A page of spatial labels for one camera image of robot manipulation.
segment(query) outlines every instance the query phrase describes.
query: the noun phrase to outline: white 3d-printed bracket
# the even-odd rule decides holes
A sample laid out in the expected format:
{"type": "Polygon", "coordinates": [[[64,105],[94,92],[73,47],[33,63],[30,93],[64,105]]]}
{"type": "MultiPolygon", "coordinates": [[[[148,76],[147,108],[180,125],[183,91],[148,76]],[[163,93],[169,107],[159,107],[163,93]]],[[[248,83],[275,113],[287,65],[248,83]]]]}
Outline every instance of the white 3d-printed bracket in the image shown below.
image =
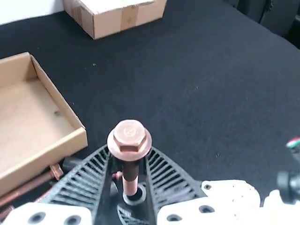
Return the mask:
{"type": "Polygon", "coordinates": [[[10,212],[3,225],[92,225],[84,207],[30,202],[10,212]]]}

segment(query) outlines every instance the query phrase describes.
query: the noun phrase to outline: white plastic part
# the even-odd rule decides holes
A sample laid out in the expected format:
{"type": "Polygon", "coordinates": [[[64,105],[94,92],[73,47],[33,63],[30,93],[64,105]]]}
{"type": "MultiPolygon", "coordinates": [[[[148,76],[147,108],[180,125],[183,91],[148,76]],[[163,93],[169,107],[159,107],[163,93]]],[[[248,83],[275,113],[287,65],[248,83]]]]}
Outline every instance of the white plastic part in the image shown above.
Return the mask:
{"type": "Polygon", "coordinates": [[[162,207],[157,215],[157,225],[282,225],[299,221],[300,203],[287,205],[275,190],[265,199],[263,207],[245,202],[229,201],[228,197],[198,198],[162,207]]]}
{"type": "Polygon", "coordinates": [[[229,201],[237,205],[259,207],[261,198],[258,191],[244,180],[203,181],[201,189],[217,201],[229,201]]]}
{"type": "Polygon", "coordinates": [[[2,225],[92,225],[84,207],[30,202],[10,212],[2,225]]]}

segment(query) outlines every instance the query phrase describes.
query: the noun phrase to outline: copper bolt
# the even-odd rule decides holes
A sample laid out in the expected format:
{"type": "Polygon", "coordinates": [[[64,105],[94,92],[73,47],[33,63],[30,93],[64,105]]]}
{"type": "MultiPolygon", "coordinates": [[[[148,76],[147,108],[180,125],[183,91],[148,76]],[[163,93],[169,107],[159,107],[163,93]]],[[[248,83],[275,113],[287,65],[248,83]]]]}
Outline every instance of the copper bolt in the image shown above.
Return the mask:
{"type": "Polygon", "coordinates": [[[20,186],[16,190],[2,196],[0,198],[0,207],[22,196],[23,194],[37,188],[38,186],[50,181],[53,178],[59,180],[62,175],[63,175],[63,171],[61,170],[59,164],[50,166],[50,171],[36,177],[35,179],[29,181],[28,183],[20,186]]]}
{"type": "Polygon", "coordinates": [[[7,208],[5,208],[2,212],[0,212],[0,221],[4,220],[9,215],[9,213],[14,209],[15,209],[14,206],[10,205],[7,208]]]}
{"type": "Polygon", "coordinates": [[[150,132],[136,120],[123,120],[109,133],[107,147],[123,161],[123,189],[128,196],[137,192],[138,164],[152,146],[150,132]]]}

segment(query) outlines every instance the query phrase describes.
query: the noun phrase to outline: cardboard box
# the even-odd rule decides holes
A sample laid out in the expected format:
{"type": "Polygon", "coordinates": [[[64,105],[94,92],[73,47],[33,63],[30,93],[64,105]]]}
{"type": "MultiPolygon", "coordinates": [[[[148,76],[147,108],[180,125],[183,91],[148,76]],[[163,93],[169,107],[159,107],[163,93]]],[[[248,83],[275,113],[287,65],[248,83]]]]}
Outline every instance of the cardboard box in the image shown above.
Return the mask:
{"type": "Polygon", "coordinates": [[[163,17],[167,0],[63,0],[65,11],[93,39],[163,17]]]}
{"type": "Polygon", "coordinates": [[[0,196],[87,145],[84,126],[32,55],[0,60],[0,196]]]}

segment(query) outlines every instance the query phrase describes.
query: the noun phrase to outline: black fabric backdrop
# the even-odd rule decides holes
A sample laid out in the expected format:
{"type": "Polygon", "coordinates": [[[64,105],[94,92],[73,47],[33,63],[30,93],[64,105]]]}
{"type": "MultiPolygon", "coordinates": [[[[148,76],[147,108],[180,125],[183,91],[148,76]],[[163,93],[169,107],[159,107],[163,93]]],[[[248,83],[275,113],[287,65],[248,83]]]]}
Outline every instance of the black fabric backdrop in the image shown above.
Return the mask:
{"type": "Polygon", "coordinates": [[[162,20],[97,41],[64,12],[0,26],[0,58],[26,51],[86,126],[78,157],[134,118],[198,180],[246,180],[264,198],[297,168],[299,50],[221,1],[169,0],[162,20]]]}

